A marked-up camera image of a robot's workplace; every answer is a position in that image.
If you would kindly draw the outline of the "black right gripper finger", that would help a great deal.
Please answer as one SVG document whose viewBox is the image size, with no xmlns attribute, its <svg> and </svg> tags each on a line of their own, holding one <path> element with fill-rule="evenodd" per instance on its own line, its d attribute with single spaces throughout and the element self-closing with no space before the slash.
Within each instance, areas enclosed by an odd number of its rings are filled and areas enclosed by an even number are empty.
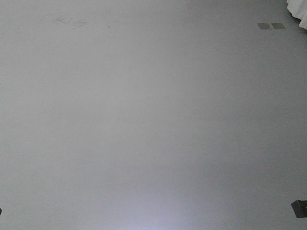
<svg viewBox="0 0 307 230">
<path fill-rule="evenodd" d="M 307 201 L 306 200 L 296 200 L 291 204 L 296 218 L 306 218 L 307 217 Z"/>
</svg>

